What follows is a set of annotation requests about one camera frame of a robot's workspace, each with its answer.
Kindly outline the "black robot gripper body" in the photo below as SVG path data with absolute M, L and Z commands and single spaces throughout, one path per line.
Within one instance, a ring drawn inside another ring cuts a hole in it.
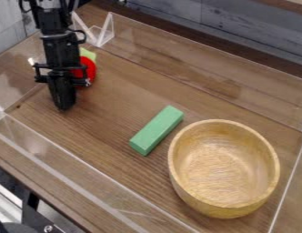
M 36 81 L 48 83 L 52 76 L 65 75 L 74 86 L 90 86 L 89 66 L 81 62 L 80 52 L 80 45 L 88 38 L 80 40 L 77 36 L 86 32 L 72 28 L 74 4 L 58 0 L 58 7 L 46 8 L 40 5 L 44 1 L 20 0 L 21 11 L 33 13 L 45 47 L 46 63 L 34 63 Z

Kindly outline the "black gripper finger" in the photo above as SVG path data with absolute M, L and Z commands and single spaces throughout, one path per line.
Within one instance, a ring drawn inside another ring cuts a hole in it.
M 69 110 L 77 103 L 77 90 L 66 72 L 49 72 L 49 91 L 57 108 Z

